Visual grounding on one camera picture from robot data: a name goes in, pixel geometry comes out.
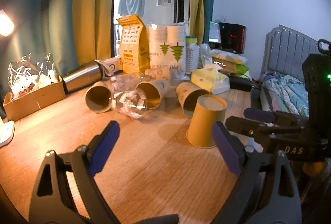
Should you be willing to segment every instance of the cup base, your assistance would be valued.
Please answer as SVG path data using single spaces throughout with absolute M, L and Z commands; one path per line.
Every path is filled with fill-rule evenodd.
M 188 130 L 186 131 L 186 139 L 187 139 L 187 140 L 191 143 L 191 145 L 193 145 L 193 146 L 196 146 L 196 147 L 201 148 L 201 149 L 210 149 L 210 148 L 213 148 L 213 147 L 216 146 L 216 145 L 209 146 L 209 147 L 197 146 L 197 145 L 193 144 L 193 143 L 190 141 L 190 139 L 188 139 L 187 133 L 188 133 Z

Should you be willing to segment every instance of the bolt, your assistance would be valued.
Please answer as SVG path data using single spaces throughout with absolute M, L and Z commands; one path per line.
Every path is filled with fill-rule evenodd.
M 55 153 L 54 150 L 50 150 L 46 153 L 46 157 L 49 157 L 50 155 L 53 155 Z
M 77 148 L 77 151 L 83 151 L 83 152 L 85 152 L 86 150 L 87 150 L 87 146 L 86 145 L 82 145 L 82 146 L 79 146 Z
M 247 153 L 253 153 L 254 152 L 254 147 L 252 147 L 252 146 L 245 146 L 245 151 Z
M 278 150 L 278 156 L 280 156 L 280 157 L 285 157 L 285 152 L 283 151 L 283 150 Z

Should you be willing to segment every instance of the lamp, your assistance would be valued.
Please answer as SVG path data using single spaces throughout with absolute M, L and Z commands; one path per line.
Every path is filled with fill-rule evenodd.
M 5 11 L 0 10 L 0 34 L 8 36 L 14 29 L 14 23 L 6 15 Z M 0 147 L 11 142 L 14 136 L 15 124 L 14 121 L 4 123 L 0 120 Z
M 14 30 L 14 23 L 6 15 L 4 10 L 0 10 L 0 34 L 3 36 L 8 36 Z

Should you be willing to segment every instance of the yellow tissue package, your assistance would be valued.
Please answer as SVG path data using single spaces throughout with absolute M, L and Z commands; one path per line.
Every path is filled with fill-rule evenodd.
M 229 77 L 218 72 L 214 64 L 206 65 L 203 69 L 192 72 L 191 82 L 211 94 L 219 94 L 230 89 Z
M 150 68 L 147 30 L 137 14 L 118 18 L 123 27 L 120 42 L 120 56 L 123 71 L 127 73 L 142 72 Z

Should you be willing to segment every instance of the wooden table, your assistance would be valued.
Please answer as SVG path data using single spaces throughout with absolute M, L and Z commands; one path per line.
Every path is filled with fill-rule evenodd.
M 199 149 L 187 141 L 190 119 L 174 88 L 140 121 L 115 111 L 93 113 L 85 105 L 85 92 L 16 122 L 12 142 L 0 149 L 0 182 L 18 211 L 28 218 L 34 181 L 48 150 L 73 151 L 88 144 L 110 120 L 117 120 L 120 138 L 95 181 L 121 223 L 171 213 L 179 214 L 180 223 L 210 223 L 236 176 L 217 148 Z M 230 90 L 220 96 L 228 104 L 226 117 L 243 116 L 250 107 L 249 92 Z M 79 212 L 87 216 L 72 175 L 69 181 Z

